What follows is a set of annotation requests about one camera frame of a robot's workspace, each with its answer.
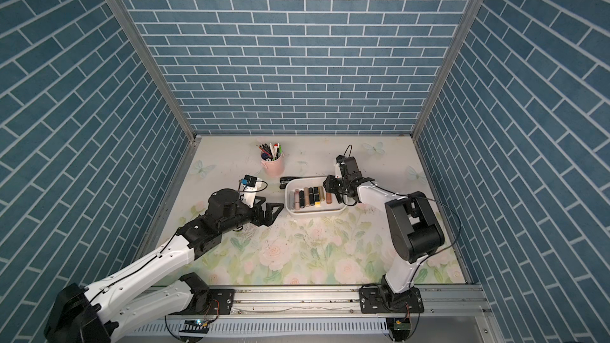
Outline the black stapler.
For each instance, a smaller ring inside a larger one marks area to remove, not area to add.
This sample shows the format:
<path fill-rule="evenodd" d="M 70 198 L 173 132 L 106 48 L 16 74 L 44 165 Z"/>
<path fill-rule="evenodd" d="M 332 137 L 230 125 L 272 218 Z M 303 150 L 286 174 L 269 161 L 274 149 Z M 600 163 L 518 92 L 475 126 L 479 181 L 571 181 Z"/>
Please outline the black stapler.
<path fill-rule="evenodd" d="M 297 179 L 296 176 L 283 176 L 280 179 L 280 189 L 286 189 L 288 183 Z"/>

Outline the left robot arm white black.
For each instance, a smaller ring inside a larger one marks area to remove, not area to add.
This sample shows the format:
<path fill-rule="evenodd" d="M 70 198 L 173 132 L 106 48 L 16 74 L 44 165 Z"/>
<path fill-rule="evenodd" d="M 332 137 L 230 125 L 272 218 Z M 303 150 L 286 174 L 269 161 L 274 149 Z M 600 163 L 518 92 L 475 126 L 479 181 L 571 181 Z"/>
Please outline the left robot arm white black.
<path fill-rule="evenodd" d="M 214 249 L 224 233 L 240 226 L 271 226 L 284 209 L 262 196 L 225 188 L 213 193 L 206 211 L 131 265 L 81 287 L 60 291 L 44 329 L 49 342 L 116 342 L 169 314 L 211 309 L 208 285 L 195 273 L 158 291 L 149 288 Z"/>

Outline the beige concealer tube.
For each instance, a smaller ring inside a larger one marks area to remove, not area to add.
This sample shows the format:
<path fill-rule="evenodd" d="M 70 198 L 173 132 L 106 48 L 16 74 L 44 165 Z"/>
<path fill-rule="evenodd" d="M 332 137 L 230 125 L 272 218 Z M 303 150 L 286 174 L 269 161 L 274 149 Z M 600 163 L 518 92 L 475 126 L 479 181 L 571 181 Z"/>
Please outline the beige concealer tube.
<path fill-rule="evenodd" d="M 303 189 L 303 192 L 304 192 L 304 205 L 306 207 L 311 206 L 310 196 L 309 196 L 310 195 L 309 188 L 305 187 Z"/>

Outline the pink lip gloss tube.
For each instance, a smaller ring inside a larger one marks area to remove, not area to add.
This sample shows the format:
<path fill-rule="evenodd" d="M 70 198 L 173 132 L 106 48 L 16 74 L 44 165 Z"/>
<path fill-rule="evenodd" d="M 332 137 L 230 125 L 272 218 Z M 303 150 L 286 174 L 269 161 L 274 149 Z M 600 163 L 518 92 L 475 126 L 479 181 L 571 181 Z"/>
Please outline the pink lip gloss tube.
<path fill-rule="evenodd" d="M 295 211 L 300 209 L 300 190 L 296 189 L 294 191 L 294 208 Z"/>

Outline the gold lipstick tube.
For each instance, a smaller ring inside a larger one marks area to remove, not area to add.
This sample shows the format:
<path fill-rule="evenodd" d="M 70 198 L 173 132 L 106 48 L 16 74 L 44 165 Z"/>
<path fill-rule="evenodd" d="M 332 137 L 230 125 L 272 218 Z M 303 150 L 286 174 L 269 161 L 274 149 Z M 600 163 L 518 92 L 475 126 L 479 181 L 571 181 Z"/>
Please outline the gold lipstick tube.
<path fill-rule="evenodd" d="M 320 203 L 325 203 L 326 196 L 325 196 L 325 191 L 324 191 L 323 186 L 319 186 L 319 198 L 320 198 Z"/>

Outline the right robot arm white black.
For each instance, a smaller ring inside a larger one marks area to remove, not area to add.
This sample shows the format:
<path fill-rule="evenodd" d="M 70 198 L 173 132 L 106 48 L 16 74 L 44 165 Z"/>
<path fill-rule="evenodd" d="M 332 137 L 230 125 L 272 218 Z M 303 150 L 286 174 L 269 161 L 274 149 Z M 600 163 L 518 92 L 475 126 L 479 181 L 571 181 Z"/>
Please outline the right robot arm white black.
<path fill-rule="evenodd" d="M 422 313 L 421 295 L 414 287 L 416 272 L 445 244 L 445 234 L 426 195 L 384 189 L 362 175 L 354 157 L 345 155 L 336 157 L 335 174 L 327 176 L 323 187 L 346 206 L 364 204 L 384 212 L 397 253 L 376 286 L 377 299 L 389 312 Z"/>

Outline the black lipstick silver band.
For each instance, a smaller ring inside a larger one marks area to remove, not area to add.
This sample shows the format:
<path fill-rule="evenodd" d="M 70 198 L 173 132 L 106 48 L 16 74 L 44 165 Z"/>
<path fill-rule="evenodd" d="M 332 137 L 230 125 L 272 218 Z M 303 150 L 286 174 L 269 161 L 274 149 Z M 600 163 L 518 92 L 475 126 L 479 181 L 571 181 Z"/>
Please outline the black lipstick silver band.
<path fill-rule="evenodd" d="M 306 206 L 304 190 L 299 191 L 299 205 L 300 205 L 300 209 L 303 209 Z"/>

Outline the pink metal pen bucket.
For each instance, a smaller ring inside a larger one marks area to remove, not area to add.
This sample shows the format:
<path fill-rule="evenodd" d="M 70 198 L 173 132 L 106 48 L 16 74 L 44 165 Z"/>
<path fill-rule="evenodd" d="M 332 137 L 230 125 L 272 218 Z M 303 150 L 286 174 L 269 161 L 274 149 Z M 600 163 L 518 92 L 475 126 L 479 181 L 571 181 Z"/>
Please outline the pink metal pen bucket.
<path fill-rule="evenodd" d="M 284 173 L 284 157 L 279 156 L 273 160 L 269 155 L 261 154 L 261 165 L 265 174 L 269 177 L 278 178 Z"/>

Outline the black lipstick gold band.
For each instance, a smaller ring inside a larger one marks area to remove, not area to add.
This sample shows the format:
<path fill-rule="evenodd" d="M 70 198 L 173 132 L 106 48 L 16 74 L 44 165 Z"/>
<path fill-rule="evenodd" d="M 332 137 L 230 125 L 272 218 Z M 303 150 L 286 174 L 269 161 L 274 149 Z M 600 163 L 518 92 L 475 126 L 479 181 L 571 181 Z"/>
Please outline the black lipstick gold band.
<path fill-rule="evenodd" d="M 310 206 L 314 206 L 315 204 L 315 192 L 312 187 L 308 187 L 308 199 Z"/>

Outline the black gold square lipstick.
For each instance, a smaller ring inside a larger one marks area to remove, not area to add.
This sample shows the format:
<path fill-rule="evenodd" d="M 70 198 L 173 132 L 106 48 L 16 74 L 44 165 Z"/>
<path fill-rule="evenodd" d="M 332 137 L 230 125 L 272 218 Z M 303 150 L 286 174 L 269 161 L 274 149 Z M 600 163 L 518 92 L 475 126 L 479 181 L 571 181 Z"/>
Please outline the black gold square lipstick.
<path fill-rule="evenodd" d="M 314 192 L 315 192 L 315 204 L 314 204 L 314 206 L 316 206 L 316 207 L 321 206 L 320 198 L 319 198 L 319 187 L 314 187 L 313 189 L 314 189 Z"/>

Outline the silver lipstick tube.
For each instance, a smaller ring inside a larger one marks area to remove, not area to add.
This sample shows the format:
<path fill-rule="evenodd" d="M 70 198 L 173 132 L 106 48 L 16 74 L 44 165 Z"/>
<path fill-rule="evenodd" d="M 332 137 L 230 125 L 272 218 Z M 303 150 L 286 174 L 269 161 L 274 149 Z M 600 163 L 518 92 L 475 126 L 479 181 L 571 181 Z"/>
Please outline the silver lipstick tube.
<path fill-rule="evenodd" d="M 295 210 L 295 192 L 288 192 L 288 209 L 290 211 Z"/>

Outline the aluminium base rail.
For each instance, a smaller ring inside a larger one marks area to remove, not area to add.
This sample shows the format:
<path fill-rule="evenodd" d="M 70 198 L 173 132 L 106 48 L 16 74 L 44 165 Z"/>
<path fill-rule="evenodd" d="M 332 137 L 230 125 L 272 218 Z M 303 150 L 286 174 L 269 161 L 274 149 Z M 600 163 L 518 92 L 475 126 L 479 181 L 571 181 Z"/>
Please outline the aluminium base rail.
<path fill-rule="evenodd" d="M 403 304 L 387 308 L 389 297 L 377 285 L 213 286 L 211 306 L 181 311 L 193 318 L 348 318 L 357 316 L 484 316 L 491 306 L 480 286 L 417 285 L 396 298 Z"/>

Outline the white plastic storage box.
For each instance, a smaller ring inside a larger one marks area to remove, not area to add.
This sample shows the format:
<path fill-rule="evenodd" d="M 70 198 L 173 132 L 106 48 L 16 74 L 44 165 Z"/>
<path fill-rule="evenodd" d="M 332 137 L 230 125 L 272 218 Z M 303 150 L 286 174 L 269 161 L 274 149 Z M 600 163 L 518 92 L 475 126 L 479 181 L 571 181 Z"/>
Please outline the white plastic storage box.
<path fill-rule="evenodd" d="M 296 218 L 331 217 L 341 214 L 347 206 L 335 194 L 326 192 L 326 176 L 290 180 L 284 187 L 285 205 Z"/>

